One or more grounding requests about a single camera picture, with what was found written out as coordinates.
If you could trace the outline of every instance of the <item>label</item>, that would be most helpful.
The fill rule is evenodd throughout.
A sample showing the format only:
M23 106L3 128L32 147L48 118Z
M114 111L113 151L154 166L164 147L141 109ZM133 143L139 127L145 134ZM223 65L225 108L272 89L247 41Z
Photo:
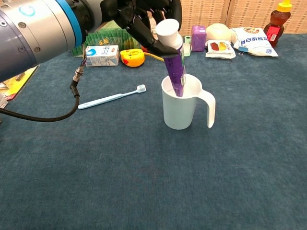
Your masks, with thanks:
M184 66L184 52L183 52L183 46L180 47L179 53L180 53L180 56L181 56L181 64L182 64L182 66Z
M268 28L268 31L266 33L267 37L268 37L268 40L270 42L273 42L275 41L278 33L280 31L280 27L278 26L273 26L273 25L270 25L269 28Z

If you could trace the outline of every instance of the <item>purple box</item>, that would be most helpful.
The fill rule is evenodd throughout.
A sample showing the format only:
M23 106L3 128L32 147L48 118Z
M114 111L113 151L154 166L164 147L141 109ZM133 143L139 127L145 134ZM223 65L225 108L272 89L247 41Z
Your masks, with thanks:
M192 26L191 51L205 51L206 28L202 25Z

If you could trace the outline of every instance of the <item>yellow bottle cap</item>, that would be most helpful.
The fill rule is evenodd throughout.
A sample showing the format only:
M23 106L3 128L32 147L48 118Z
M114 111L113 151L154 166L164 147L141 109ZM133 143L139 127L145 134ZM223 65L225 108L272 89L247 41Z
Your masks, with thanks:
M292 4L290 4L290 0L283 0L283 2L279 3L277 6L277 11L279 12L290 12L292 8Z

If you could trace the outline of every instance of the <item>food packet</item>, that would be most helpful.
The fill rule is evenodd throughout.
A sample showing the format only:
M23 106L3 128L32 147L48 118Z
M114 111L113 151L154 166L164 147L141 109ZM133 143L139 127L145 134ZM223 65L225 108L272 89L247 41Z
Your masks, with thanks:
M8 101L5 99L4 95L0 93L0 108L4 109L7 104Z
M236 53L229 41L209 40L207 46L206 58L232 59L236 57Z
M278 57L278 54L271 46L265 32L261 28L238 27L232 28L236 34L234 48L248 52L255 56Z

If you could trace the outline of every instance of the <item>purple toothpaste tube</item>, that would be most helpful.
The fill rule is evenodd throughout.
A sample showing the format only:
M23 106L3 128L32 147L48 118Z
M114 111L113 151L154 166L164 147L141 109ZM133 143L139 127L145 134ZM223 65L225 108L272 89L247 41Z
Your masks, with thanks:
M184 63L182 36L178 33L179 22L175 19L165 19L156 27L158 40L165 46L178 50L175 57L165 57L164 62L172 82L176 96L182 97L184 92L186 68Z

